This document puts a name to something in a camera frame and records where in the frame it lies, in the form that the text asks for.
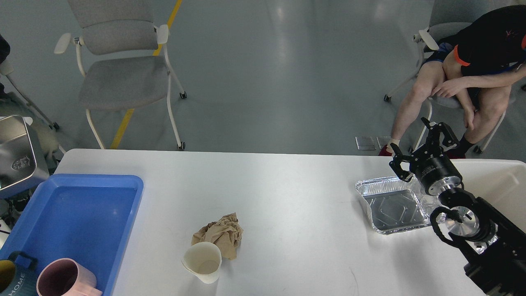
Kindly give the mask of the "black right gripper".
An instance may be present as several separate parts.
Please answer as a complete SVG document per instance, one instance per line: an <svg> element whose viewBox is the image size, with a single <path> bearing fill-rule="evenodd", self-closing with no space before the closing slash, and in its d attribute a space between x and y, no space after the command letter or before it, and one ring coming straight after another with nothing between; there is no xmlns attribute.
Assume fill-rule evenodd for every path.
<svg viewBox="0 0 526 296"><path fill-rule="evenodd" d="M409 183L416 178L427 195L439 196L460 187L463 182L462 175L450 160L455 157L449 153L459 145L459 140L446 123L432 123L425 117L421 121L428 130L421 156L404 155L396 143L391 143L393 159L389 167L400 180Z"/></svg>

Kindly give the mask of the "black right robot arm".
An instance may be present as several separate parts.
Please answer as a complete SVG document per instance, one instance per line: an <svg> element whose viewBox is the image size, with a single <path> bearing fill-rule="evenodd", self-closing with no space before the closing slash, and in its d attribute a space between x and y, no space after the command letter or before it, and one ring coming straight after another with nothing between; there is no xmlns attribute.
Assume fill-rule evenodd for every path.
<svg viewBox="0 0 526 296"><path fill-rule="evenodd" d="M392 144L389 163L400 180L415 177L440 206L430 223L443 243L457 248L466 258L464 271L487 296L526 294L525 233L481 197L466 191L463 178L444 148L459 144L446 123L431 123L426 142L409 155Z"/></svg>

